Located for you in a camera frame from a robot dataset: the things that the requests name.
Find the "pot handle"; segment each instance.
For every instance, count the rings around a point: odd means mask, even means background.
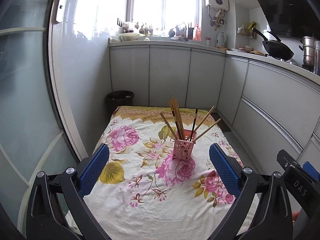
[[[268,39],[266,38],[266,36],[264,36],[260,31],[258,31],[256,28],[252,28],[252,30],[254,31],[254,32],[256,32],[258,35],[260,35],[263,39],[264,39],[264,41],[268,41]]]
[[[276,38],[277,41],[281,42],[281,39],[273,32],[273,31],[268,31],[272,36]]]

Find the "metal screw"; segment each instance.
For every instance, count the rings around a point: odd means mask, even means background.
[[[40,172],[38,172],[37,177],[38,177],[38,178],[41,178],[41,177],[43,177],[43,175],[44,175],[44,172],[43,172],[43,171],[40,171]]]
[[[281,178],[281,173],[280,172],[275,172],[274,174],[273,174],[276,178]]]
[[[67,170],[66,170],[67,174],[72,174],[74,172],[75,172],[75,168],[73,168],[73,167],[67,168]]]
[[[246,174],[251,174],[251,173],[252,173],[252,169],[249,168],[249,167],[245,167],[245,168],[243,169],[243,171],[244,171],[244,173],[246,173]]]

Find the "black frying pan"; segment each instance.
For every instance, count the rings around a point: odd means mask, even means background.
[[[272,36],[274,36],[277,40],[268,40],[266,36],[264,36],[260,31],[258,31],[256,28],[253,28],[258,35],[260,35],[263,38],[263,47],[266,49],[268,54],[271,57],[274,58],[281,58],[284,59],[285,61],[291,59],[294,55],[292,50],[285,45],[284,43],[281,42],[281,39],[277,35],[275,35],[272,31],[268,31]]]

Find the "white countertop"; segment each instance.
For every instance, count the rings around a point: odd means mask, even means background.
[[[208,47],[204,45],[187,43],[187,42],[178,42],[178,41],[125,41],[125,42],[114,42],[114,43],[109,42],[110,47],[139,46],[139,45],[174,46],[174,47],[183,47],[183,48],[190,48],[190,49],[201,49],[201,50],[218,52],[225,55],[233,55],[237,57],[253,59],[253,60],[269,63],[272,65],[278,66],[280,68],[289,70],[320,86],[320,76],[317,76],[316,74],[313,74],[312,72],[305,70],[301,67],[298,67],[296,65],[292,65],[290,63],[280,61],[271,57],[263,57],[263,56],[259,56],[251,53],[245,53],[245,52],[225,51],[225,50],[217,49],[214,47]]]

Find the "range hood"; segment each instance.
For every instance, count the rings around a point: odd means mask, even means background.
[[[258,0],[278,35],[320,39],[320,0]]]

